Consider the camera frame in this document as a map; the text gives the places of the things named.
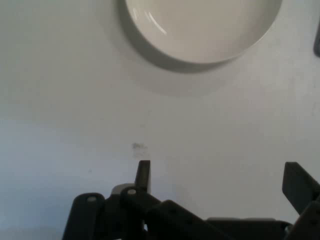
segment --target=black plastic part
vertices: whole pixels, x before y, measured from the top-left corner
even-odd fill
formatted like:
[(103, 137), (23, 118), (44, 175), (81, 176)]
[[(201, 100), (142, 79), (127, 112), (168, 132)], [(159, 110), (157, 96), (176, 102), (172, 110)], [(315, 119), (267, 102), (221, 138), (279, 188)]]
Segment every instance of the black plastic part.
[(320, 239), (320, 203), (313, 201), (300, 215), (285, 240)]
[(320, 185), (297, 162), (286, 162), (282, 191), (294, 209), (301, 214), (320, 194)]
[(97, 215), (104, 201), (104, 196), (99, 193), (86, 193), (76, 197), (62, 240), (94, 239)]
[(283, 240), (290, 223), (273, 219), (208, 219), (207, 222), (236, 240)]
[(135, 175), (134, 184), (137, 188), (150, 192), (151, 187), (151, 174), (150, 174), (150, 161), (141, 160), (139, 161), (138, 169)]
[(315, 42), (314, 42), (314, 53), (320, 57), (320, 23), (318, 27), (318, 32), (316, 34)]
[(133, 209), (135, 214), (143, 218), (148, 231), (159, 239), (233, 239), (173, 201), (160, 202), (138, 188), (134, 189), (135, 194), (129, 194), (130, 189), (124, 189), (121, 193), (124, 206)]
[(105, 200), (97, 219), (94, 239), (130, 240), (142, 237), (142, 219), (125, 210), (120, 204), (120, 198), (120, 195), (115, 194)]

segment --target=white surface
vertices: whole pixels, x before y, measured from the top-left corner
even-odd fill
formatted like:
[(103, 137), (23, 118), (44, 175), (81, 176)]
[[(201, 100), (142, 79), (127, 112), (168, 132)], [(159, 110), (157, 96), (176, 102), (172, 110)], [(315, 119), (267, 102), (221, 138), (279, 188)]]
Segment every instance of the white surface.
[(284, 0), (246, 54), (191, 73), (144, 60), (117, 16), (111, 0), (0, 1), (0, 238), (59, 239), (74, 197), (108, 196), (140, 158), (156, 197), (202, 218), (293, 222), (285, 161), (320, 181), (320, 1)]
[(163, 53), (190, 63), (217, 63), (255, 44), (282, 0), (126, 0), (133, 22)]

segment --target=white table surface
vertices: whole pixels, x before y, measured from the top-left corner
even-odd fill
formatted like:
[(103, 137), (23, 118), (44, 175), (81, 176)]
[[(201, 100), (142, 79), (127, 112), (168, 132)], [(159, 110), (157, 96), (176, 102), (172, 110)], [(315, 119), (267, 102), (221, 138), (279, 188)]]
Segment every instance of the white table surface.
[(74, 197), (107, 197), (140, 159), (157, 198), (202, 218), (294, 222), (285, 162), (320, 180), (320, 1), (284, 0), (257, 45), (203, 71), (138, 54), (118, 7), (0, 1), (0, 238), (59, 239)]

